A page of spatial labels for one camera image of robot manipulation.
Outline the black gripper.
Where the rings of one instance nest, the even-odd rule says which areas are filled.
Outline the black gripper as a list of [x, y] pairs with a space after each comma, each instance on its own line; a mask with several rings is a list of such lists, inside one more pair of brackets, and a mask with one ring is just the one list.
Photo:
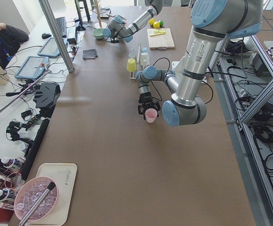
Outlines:
[[120, 40], [117, 35], [110, 37], [110, 43], [119, 43], [119, 42], [120, 42]]
[[149, 108], [154, 108], [157, 112], [157, 117], [159, 117], [159, 111], [161, 110], [160, 104], [158, 101], [153, 101], [153, 97], [150, 92], [140, 94], [138, 102], [138, 114], [141, 115], [144, 120], [146, 120], [145, 111]]

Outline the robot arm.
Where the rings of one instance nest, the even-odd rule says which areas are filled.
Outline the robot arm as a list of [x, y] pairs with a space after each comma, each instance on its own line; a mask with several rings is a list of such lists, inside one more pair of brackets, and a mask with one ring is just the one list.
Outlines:
[[[139, 114], [154, 121], [162, 111], [164, 121], [171, 126], [197, 124], [204, 120], [207, 108], [197, 92], [218, 42], [243, 38], [261, 30], [263, 1], [261, 0], [198, 0], [191, 11], [193, 25], [188, 41], [188, 53], [181, 59], [182, 77], [171, 70], [147, 66], [137, 72], [140, 93]], [[172, 91], [170, 100], [153, 102], [148, 83], [163, 81]]]
[[133, 39], [133, 35], [136, 32], [145, 27], [150, 19], [161, 12], [162, 7], [162, 0], [150, 0], [149, 8], [128, 27], [125, 27], [124, 20], [120, 15], [115, 15], [108, 27], [103, 29], [103, 36], [105, 38], [110, 38], [111, 43], [119, 43], [118, 38], [121, 38], [128, 43]]

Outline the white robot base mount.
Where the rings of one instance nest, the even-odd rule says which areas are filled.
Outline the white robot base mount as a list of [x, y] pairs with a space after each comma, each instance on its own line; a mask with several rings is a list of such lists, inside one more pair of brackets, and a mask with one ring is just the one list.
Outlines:
[[184, 64], [180, 64], [180, 61], [173, 61], [172, 62], [172, 70], [175, 72], [175, 75], [177, 77], [177, 79], [180, 81], [183, 78], [183, 72], [188, 72], [188, 70], [186, 70], [184, 68]]

